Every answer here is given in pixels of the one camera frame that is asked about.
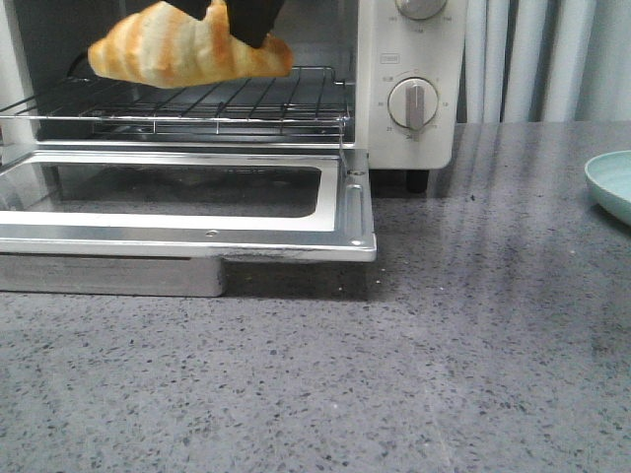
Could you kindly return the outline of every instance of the oven dial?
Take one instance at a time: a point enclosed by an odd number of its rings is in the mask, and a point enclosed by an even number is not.
[[[427,20],[440,12],[447,0],[395,0],[401,15],[412,20]]]
[[[436,114],[438,93],[424,79],[405,79],[390,92],[387,109],[397,124],[419,131]]]

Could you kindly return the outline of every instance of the oven rack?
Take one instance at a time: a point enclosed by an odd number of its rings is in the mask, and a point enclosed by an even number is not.
[[[68,77],[0,108],[0,118],[83,121],[104,139],[218,136],[341,140],[352,93],[335,70],[299,66],[288,77],[164,90],[97,76]]]

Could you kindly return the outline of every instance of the white toaster oven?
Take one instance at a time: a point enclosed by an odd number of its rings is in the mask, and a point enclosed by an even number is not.
[[[0,289],[218,296],[223,261],[372,261],[369,169],[451,158],[465,0],[287,0],[289,77],[176,90],[82,52],[151,0],[0,0]]]

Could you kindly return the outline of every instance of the white curtain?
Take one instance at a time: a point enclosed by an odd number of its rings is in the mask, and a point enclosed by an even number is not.
[[[631,120],[631,0],[469,0],[463,121]]]

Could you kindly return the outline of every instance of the plate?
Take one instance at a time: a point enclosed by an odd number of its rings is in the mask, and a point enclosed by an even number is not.
[[[631,226],[631,151],[591,158],[585,164],[585,177],[596,202]]]

